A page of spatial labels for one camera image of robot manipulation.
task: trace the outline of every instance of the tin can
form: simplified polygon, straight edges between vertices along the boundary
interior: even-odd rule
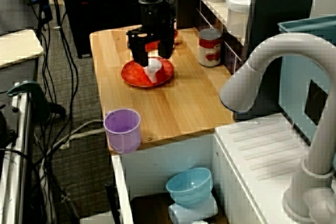
[[[198,62],[205,67],[214,67],[220,64],[220,48],[222,32],[206,28],[198,33]]]

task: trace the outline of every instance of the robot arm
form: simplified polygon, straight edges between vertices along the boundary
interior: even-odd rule
[[[168,0],[139,0],[140,28],[127,32],[134,61],[143,67],[148,65],[145,45],[159,40],[159,56],[169,59],[174,46],[175,17]]]

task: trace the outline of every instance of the light blue bowl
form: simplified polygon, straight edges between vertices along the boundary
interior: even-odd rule
[[[172,177],[166,189],[176,203],[193,205],[208,197],[213,186],[209,169],[193,168]]]

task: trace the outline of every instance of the can label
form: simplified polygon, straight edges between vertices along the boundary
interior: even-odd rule
[[[206,67],[214,67],[221,61],[221,48],[222,40],[205,40],[198,39],[198,61],[201,65]]]

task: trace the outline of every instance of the wooden table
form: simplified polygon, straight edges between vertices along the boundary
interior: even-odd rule
[[[98,31],[90,35],[90,42],[102,113],[118,108],[138,111],[142,135],[139,150],[213,133],[215,127],[234,122],[218,96],[231,74],[224,66],[206,68],[198,63],[196,28],[178,31],[169,59],[174,75],[168,82],[147,89],[128,85],[120,72],[133,59],[126,47],[126,31],[134,28]],[[158,56],[157,50],[149,56]]]

